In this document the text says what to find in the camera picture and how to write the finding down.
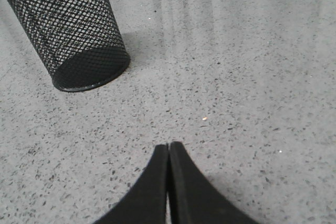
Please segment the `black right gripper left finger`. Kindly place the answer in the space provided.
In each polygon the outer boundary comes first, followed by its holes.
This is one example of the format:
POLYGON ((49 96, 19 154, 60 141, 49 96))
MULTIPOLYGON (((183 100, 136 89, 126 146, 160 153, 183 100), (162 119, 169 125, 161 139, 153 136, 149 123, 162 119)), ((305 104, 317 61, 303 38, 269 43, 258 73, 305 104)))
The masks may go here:
POLYGON ((129 192, 95 223, 166 223, 168 147, 157 145, 129 192))

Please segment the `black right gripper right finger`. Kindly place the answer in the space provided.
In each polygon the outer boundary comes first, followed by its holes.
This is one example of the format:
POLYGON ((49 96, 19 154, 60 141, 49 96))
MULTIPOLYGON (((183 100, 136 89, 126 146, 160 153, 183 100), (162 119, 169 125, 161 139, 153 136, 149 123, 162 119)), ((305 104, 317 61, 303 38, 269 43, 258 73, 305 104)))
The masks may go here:
POLYGON ((168 194, 172 223, 256 223, 206 179, 181 142, 172 142, 168 194))

